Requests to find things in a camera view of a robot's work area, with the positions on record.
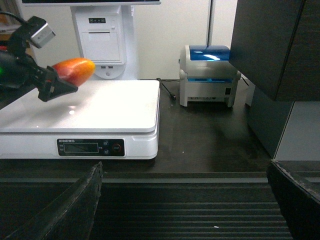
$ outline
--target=white wall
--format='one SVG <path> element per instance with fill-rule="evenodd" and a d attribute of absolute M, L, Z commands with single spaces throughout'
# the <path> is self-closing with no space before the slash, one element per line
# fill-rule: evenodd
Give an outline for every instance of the white wall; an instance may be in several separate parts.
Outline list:
<path fill-rule="evenodd" d="M 35 49 L 37 63 L 46 67 L 79 57 L 69 7 L 25 7 L 22 17 L 38 16 L 54 29 L 56 37 Z M 184 45 L 205 45 L 210 0 L 161 0 L 161 5 L 136 5 L 135 31 L 141 79 L 178 79 L 180 50 Z M 212 44 L 230 46 L 237 0 L 216 0 Z"/>

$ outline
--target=blue printer lid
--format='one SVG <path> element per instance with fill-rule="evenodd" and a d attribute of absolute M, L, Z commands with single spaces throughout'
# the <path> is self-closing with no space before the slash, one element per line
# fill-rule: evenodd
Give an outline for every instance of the blue printer lid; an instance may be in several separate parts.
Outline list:
<path fill-rule="evenodd" d="M 190 45 L 191 61 L 229 61 L 230 50 L 227 46 Z"/>

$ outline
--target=control panel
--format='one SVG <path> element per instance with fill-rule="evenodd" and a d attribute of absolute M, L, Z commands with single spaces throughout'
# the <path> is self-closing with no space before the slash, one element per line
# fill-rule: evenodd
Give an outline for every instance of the control panel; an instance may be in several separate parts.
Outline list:
<path fill-rule="evenodd" d="M 123 139 L 59 138 L 56 140 L 59 156 L 124 157 Z"/>
<path fill-rule="evenodd" d="M 105 24 L 106 18 L 105 17 L 90 17 L 89 23 L 90 24 Z"/>

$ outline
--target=white scale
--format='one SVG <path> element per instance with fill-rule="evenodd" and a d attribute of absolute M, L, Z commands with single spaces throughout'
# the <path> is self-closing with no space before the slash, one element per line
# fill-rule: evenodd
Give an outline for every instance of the white scale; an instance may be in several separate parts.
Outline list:
<path fill-rule="evenodd" d="M 153 159 L 159 82 L 89 80 L 48 102 L 34 89 L 0 110 L 0 159 Z"/>

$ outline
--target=printer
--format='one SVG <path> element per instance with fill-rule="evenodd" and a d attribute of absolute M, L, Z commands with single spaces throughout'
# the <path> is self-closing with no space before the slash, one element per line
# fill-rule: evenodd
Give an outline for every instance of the printer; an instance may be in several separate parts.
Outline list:
<path fill-rule="evenodd" d="M 188 102 L 235 102 L 241 73 L 229 63 L 224 45 L 186 45 L 180 52 L 180 105 Z"/>

